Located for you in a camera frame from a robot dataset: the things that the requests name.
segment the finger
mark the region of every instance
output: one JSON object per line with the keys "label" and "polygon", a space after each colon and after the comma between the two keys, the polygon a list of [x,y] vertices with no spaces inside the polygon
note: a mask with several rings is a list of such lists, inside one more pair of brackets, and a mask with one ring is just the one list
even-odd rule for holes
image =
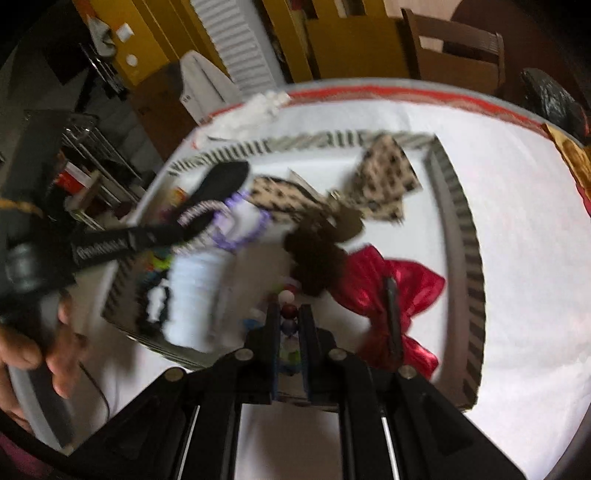
{"label": "finger", "polygon": [[88,340],[68,325],[61,325],[54,344],[47,355],[47,365],[53,373],[53,386],[62,397],[72,393],[78,380],[78,362],[87,350]]}
{"label": "finger", "polygon": [[66,325],[70,324],[72,320],[72,310],[73,310],[74,302],[72,300],[72,295],[68,292],[64,292],[61,294],[61,300],[57,307],[57,318],[60,319],[60,322],[65,323]]}
{"label": "finger", "polygon": [[62,398],[70,398],[74,387],[80,378],[80,368],[78,364],[67,375],[53,376],[53,389]]}
{"label": "finger", "polygon": [[14,391],[12,390],[12,384],[10,383],[10,377],[8,376],[8,370],[4,365],[0,366],[0,409],[11,413],[16,409],[20,408],[18,400]]}
{"label": "finger", "polygon": [[27,422],[23,417],[13,413],[13,412],[7,412],[7,415],[13,419],[14,422],[16,422],[19,426],[21,426],[22,428],[24,428],[27,432],[29,433],[33,433],[33,429],[31,428],[31,424],[29,422]]}
{"label": "finger", "polygon": [[38,345],[10,327],[0,325],[0,361],[21,369],[36,368],[43,357]]}

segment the red satin bow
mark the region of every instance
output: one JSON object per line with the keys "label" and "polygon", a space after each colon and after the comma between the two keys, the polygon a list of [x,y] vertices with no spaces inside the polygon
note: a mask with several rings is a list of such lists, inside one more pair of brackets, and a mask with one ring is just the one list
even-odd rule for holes
{"label": "red satin bow", "polygon": [[357,355],[371,367],[393,371],[395,365],[388,349],[389,330],[384,305],[386,276],[394,278],[398,284],[404,363],[430,379],[439,360],[406,332],[411,317],[427,310],[437,300],[445,286],[443,277],[416,262],[385,260],[375,247],[368,245],[349,255],[345,274],[330,294],[346,309],[369,318],[371,328]]}

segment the black cable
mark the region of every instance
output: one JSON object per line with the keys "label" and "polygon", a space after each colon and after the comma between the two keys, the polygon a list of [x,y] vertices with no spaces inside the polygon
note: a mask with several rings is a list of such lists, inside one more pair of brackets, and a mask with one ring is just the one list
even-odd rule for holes
{"label": "black cable", "polygon": [[109,405],[109,401],[107,400],[107,397],[105,397],[105,394],[103,393],[103,391],[100,389],[98,382],[94,379],[94,377],[90,374],[90,372],[86,369],[86,367],[82,364],[82,362],[78,362],[78,364],[80,365],[80,369],[86,375],[86,378],[88,378],[88,380],[90,380],[90,383],[92,383],[95,386],[96,391],[99,393],[100,397],[102,398],[103,402],[105,403],[105,408],[107,410],[107,418],[105,420],[105,423],[106,423],[111,418],[111,406]]}

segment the black trash bag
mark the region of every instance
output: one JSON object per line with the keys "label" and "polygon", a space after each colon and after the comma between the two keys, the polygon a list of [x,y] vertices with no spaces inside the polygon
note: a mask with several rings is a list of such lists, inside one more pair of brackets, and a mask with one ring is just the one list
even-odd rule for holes
{"label": "black trash bag", "polygon": [[590,135],[587,115],[569,92],[538,69],[523,69],[521,81],[525,86],[525,108],[585,143]]}

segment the brown pompom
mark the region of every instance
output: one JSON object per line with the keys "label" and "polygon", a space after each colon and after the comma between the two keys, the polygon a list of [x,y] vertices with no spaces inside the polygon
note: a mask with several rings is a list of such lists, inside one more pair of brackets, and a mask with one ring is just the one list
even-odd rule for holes
{"label": "brown pompom", "polygon": [[295,266],[291,276],[301,283],[302,293],[319,296],[336,286],[345,269],[347,253],[305,222],[288,233],[283,248],[291,254]]}

